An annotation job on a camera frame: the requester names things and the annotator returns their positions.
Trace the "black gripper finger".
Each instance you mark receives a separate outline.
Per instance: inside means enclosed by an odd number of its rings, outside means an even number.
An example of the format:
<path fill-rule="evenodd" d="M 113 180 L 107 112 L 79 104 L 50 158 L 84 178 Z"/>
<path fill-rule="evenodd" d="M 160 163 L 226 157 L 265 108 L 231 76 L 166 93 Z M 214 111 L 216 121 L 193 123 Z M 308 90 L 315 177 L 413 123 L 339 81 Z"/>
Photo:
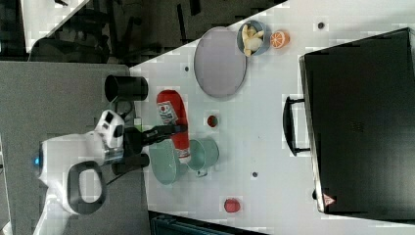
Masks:
<path fill-rule="evenodd" d="M 160 143 L 161 141 L 166 140 L 175 134 L 184 133 L 187 130 L 187 125 L 169 124 L 155 126 L 150 130 L 146 130 L 142 133 L 142 145 L 150 146 L 155 143 Z"/>

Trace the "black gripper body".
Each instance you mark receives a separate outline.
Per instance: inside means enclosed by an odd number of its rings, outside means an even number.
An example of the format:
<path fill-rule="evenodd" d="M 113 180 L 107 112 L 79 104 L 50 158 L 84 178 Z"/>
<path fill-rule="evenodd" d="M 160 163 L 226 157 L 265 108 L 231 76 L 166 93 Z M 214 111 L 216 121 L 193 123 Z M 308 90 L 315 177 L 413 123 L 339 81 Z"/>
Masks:
<path fill-rule="evenodd" d="M 136 127 L 127 127 L 123 134 L 123 150 L 126 157 L 139 155 L 143 150 L 143 134 Z"/>

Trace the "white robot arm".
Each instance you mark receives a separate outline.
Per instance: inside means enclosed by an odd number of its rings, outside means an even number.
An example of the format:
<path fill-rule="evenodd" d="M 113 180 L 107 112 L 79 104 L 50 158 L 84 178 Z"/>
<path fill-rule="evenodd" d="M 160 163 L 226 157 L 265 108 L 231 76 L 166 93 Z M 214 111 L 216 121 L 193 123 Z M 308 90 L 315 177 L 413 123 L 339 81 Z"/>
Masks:
<path fill-rule="evenodd" d="M 43 141 L 37 165 L 47 193 L 33 235 L 62 235 L 71 216 L 96 212 L 107 197 L 102 167 L 126 159 L 126 148 L 139 154 L 186 130 L 185 124 L 165 124 L 141 132 L 125 126 L 125 115 L 105 110 L 93 130 Z"/>

